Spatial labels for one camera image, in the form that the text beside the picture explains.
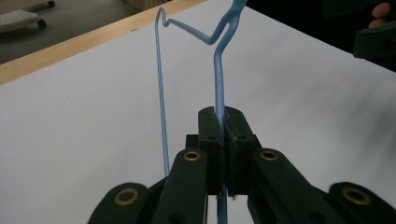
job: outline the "clamp jaw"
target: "clamp jaw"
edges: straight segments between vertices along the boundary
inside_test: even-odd
[[[214,108],[202,109],[199,133],[187,134],[170,175],[150,188],[115,187],[89,224],[206,223],[207,197],[221,195],[223,167],[229,196],[248,196],[256,224],[396,223],[396,210],[370,190],[347,182],[333,184],[329,193],[316,189],[285,155],[262,148],[241,111],[226,107],[224,117],[223,142]]]
[[[338,17],[366,6],[390,2],[391,10],[388,23],[360,30],[355,35],[353,55],[356,58],[373,60],[396,56],[396,0],[324,0],[323,17],[325,20]]]

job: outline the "hand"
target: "hand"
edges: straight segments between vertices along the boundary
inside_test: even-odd
[[[375,17],[369,24],[369,28],[373,28],[388,22],[387,16],[390,13],[390,3],[385,2],[373,8],[372,15]]]

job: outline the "brass grommet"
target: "brass grommet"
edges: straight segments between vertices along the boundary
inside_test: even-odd
[[[371,203],[370,196],[360,189],[345,187],[341,192],[346,199],[355,204],[369,205]]]
[[[125,193],[132,193],[132,197],[130,197],[126,200],[122,199],[121,197]],[[139,192],[134,188],[123,189],[116,195],[116,198],[114,198],[114,202],[118,205],[125,206],[125,205],[129,205],[131,203],[136,202],[138,196],[139,196]]]
[[[198,161],[199,159],[201,159],[201,154],[196,151],[189,151],[184,153],[183,158],[186,161]]]
[[[276,161],[278,158],[278,156],[275,154],[275,152],[272,152],[269,150],[265,150],[262,153],[260,153],[260,157],[267,161]]]

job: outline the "bent wire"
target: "bent wire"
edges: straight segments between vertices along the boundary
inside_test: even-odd
[[[158,10],[156,21],[155,21],[155,35],[156,35],[156,46],[157,46],[157,65],[158,65],[158,79],[159,79],[159,87],[160,87],[160,107],[161,107],[161,123],[162,123],[162,132],[163,132],[163,163],[165,175],[169,174],[169,158],[168,158],[168,146],[167,146],[167,134],[166,134],[166,121],[165,121],[165,108],[164,108],[164,99],[163,99],[163,71],[161,64],[161,51],[160,51],[160,40],[159,40],[159,32],[158,32],[158,22],[160,16],[163,15],[163,26],[167,27],[169,24],[174,24],[175,26],[181,28],[182,30],[188,32],[189,34],[197,37],[207,45],[213,45],[216,43],[225,30],[226,26],[228,29],[222,39],[220,40],[218,46],[215,49],[215,54],[213,58],[214,69],[215,69],[215,96],[216,96],[216,116],[219,120],[219,126],[221,130],[221,137],[224,139],[224,84],[223,84],[223,72],[222,72],[222,63],[221,63],[221,55],[224,49],[227,47],[230,40],[233,38],[233,35],[236,32],[238,27],[239,18],[242,12],[242,9],[245,7],[247,0],[233,0],[233,4],[230,9],[224,14],[224,16],[219,21],[218,26],[213,32],[212,36],[205,35],[204,33],[190,27],[189,25],[176,21],[173,19],[166,19],[166,12],[161,7]],[[226,160],[226,153],[224,153],[223,160]],[[218,195],[218,223],[219,224],[227,224],[227,189],[225,185],[225,170],[224,166],[225,162],[223,162],[222,174],[221,174],[221,193]]]

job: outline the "blue plastic-coated wire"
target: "blue plastic-coated wire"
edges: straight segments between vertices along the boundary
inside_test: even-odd
[[[216,43],[223,32],[226,26],[229,25],[226,33],[223,38],[220,40],[218,46],[216,47],[214,54],[214,69],[215,69],[215,95],[216,95],[216,116],[219,120],[219,126],[221,131],[221,138],[224,141],[225,137],[225,127],[224,127],[224,83],[223,83],[223,72],[222,72],[222,63],[221,63],[221,55],[224,49],[227,47],[230,40],[233,38],[233,35],[236,32],[238,27],[239,18],[242,12],[242,9],[245,7],[247,0],[233,0],[233,4],[231,8],[224,14],[224,16],[219,21],[218,26],[213,32],[212,36],[205,35],[204,33],[190,27],[189,25],[176,21],[173,19],[166,19],[166,12],[163,8],[160,8],[157,13],[156,21],[155,21],[155,35],[156,35],[156,44],[157,44],[157,64],[158,64],[158,79],[160,85],[160,107],[161,107],[161,120],[162,120],[162,131],[163,131],[163,162],[165,166],[165,175],[169,174],[169,159],[168,159],[168,147],[166,140],[166,122],[165,122],[165,109],[164,109],[164,99],[163,99],[163,72],[161,65],[161,53],[160,53],[160,41],[159,41],[159,33],[158,33],[158,22],[161,14],[163,15],[163,26],[167,27],[169,24],[174,24],[175,26],[181,28],[182,30],[188,32],[189,34],[197,37],[202,40],[207,45],[213,45]],[[221,173],[221,193],[218,195],[218,224],[227,224],[227,188],[225,184],[225,171],[227,170],[226,164],[226,155],[227,152],[224,153],[222,173]]]

